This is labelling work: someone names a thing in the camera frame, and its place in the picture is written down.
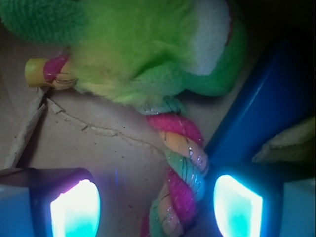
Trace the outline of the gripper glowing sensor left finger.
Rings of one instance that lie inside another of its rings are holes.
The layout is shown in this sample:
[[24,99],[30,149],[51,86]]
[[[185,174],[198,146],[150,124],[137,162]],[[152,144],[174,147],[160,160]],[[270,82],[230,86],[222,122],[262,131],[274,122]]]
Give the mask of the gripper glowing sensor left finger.
[[0,172],[2,237],[94,237],[100,194],[84,168],[9,168]]

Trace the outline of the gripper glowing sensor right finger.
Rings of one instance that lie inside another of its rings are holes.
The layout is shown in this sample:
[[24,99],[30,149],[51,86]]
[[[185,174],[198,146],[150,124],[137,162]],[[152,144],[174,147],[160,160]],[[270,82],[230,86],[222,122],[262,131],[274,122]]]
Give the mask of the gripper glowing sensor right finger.
[[314,237],[316,169],[301,162],[215,167],[212,207],[224,237]]

